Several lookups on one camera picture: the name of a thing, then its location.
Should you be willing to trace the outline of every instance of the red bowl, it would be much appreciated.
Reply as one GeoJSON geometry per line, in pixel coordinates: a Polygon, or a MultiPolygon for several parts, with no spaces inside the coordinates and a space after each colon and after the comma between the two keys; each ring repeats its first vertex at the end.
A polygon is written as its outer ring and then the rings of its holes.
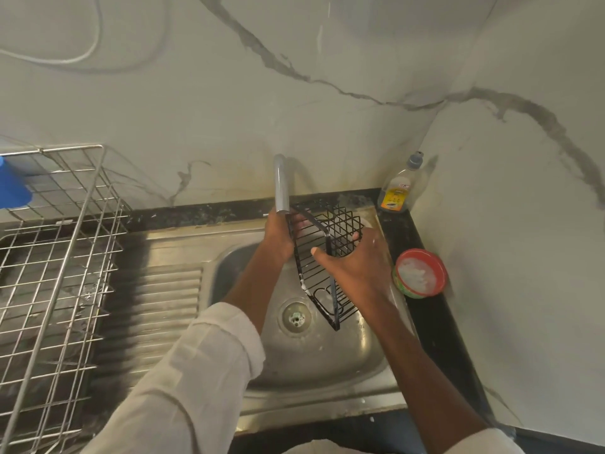
{"type": "Polygon", "coordinates": [[[448,272],[445,270],[445,265],[443,264],[443,261],[441,261],[441,259],[438,256],[436,256],[434,253],[427,252],[426,250],[421,249],[421,248],[412,248],[412,249],[406,250],[402,254],[400,254],[399,258],[397,258],[397,262],[395,263],[395,270],[393,271],[393,276],[397,278],[395,280],[395,283],[397,284],[397,286],[400,289],[401,289],[401,286],[403,286],[403,288],[405,288],[405,289],[402,291],[405,294],[412,296],[413,298],[417,298],[417,297],[418,298],[427,298],[427,297],[435,296],[435,295],[441,293],[443,291],[443,288],[445,288],[445,283],[448,280],[448,272]],[[435,289],[433,291],[431,291],[430,293],[421,293],[421,292],[412,290],[410,287],[408,287],[404,283],[403,280],[401,280],[401,276],[399,275],[399,271],[397,270],[397,268],[405,259],[410,259],[410,258],[415,258],[415,259],[419,259],[420,261],[423,261],[435,273],[435,278],[437,279],[437,282],[435,283],[435,289]]]}

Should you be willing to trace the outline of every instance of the wire basket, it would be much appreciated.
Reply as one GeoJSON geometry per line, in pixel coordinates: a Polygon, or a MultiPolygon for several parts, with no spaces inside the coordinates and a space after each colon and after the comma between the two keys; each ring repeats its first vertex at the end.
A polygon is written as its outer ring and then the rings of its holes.
{"type": "Polygon", "coordinates": [[[344,257],[355,250],[353,234],[361,232],[359,217],[339,205],[314,201],[293,207],[310,224],[294,239],[294,258],[301,287],[336,331],[341,322],[357,312],[332,276],[311,255],[319,247],[328,255],[344,257]]]}
{"type": "Polygon", "coordinates": [[[0,454],[64,450],[81,431],[91,348],[128,205],[103,146],[2,156],[32,201],[0,231],[0,454]]]}

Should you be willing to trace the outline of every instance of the white sleeve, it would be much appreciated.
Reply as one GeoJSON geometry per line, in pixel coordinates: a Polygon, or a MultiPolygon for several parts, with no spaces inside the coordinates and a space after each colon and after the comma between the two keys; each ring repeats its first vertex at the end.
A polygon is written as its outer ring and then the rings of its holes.
{"type": "Polygon", "coordinates": [[[118,406],[84,454],[221,454],[235,433],[241,400],[265,355],[237,307],[203,311],[118,406]]]}
{"type": "Polygon", "coordinates": [[[454,444],[445,454],[523,454],[502,430],[486,428],[454,444]]]}

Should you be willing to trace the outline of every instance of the dish soap bottle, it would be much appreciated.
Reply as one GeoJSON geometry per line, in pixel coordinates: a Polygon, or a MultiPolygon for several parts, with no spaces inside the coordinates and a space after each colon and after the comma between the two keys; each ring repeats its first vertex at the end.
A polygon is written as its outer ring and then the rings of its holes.
{"type": "Polygon", "coordinates": [[[408,197],[416,180],[418,169],[422,166],[424,153],[416,151],[407,161],[406,167],[382,186],[378,196],[380,208],[389,212],[401,213],[404,209],[405,198],[408,197]]]}

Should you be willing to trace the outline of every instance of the bottle label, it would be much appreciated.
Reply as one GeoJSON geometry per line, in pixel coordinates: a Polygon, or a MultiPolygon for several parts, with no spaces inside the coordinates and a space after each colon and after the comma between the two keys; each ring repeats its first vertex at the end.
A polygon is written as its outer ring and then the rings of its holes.
{"type": "Polygon", "coordinates": [[[383,209],[392,210],[394,212],[399,212],[401,207],[404,206],[405,198],[409,193],[409,185],[406,185],[405,189],[390,189],[384,195],[384,199],[382,200],[381,207],[383,209]]]}

